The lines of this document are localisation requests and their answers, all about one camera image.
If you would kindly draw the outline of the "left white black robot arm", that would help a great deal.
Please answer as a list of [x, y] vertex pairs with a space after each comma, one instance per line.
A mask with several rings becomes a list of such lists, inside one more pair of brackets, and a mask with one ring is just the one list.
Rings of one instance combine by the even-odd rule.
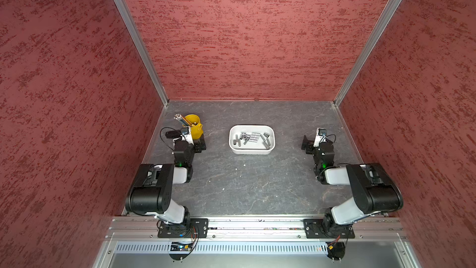
[[174, 161], [140, 165], [125, 199], [125, 209], [139, 216], [154, 216], [170, 227], [186, 229], [190, 227], [190, 213], [172, 200], [172, 188], [192, 180], [193, 159], [207, 148], [203, 126], [194, 122], [181, 129], [164, 127], [161, 131], [173, 141], [170, 149]]

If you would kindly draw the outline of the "white plastic storage box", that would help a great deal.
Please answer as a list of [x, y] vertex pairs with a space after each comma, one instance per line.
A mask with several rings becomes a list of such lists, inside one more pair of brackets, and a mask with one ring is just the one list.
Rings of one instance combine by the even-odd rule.
[[276, 146], [275, 133], [268, 125], [235, 125], [228, 144], [237, 155], [269, 155]]

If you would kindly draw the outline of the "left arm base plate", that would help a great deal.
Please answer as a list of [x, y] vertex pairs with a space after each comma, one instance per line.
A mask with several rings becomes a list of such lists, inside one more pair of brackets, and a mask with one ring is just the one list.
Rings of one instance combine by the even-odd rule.
[[203, 239], [207, 237], [209, 219], [207, 218], [187, 218], [181, 224], [165, 223], [158, 224], [158, 238], [184, 238]]

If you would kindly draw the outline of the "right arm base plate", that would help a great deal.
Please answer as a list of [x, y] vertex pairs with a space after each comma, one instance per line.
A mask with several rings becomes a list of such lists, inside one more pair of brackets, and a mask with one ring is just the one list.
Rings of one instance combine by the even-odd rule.
[[304, 219], [304, 231], [307, 239], [354, 239], [353, 225], [339, 225], [328, 219]]

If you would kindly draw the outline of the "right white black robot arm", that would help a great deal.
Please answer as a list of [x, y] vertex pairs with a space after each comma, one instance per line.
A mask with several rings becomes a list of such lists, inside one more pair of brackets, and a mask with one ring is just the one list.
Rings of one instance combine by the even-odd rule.
[[321, 184], [350, 186], [352, 191], [347, 201], [326, 210], [321, 222], [324, 232], [335, 233], [363, 218], [404, 206], [399, 188], [379, 163], [336, 166], [333, 141], [323, 135], [315, 140], [304, 137], [301, 149], [313, 157], [314, 173]]

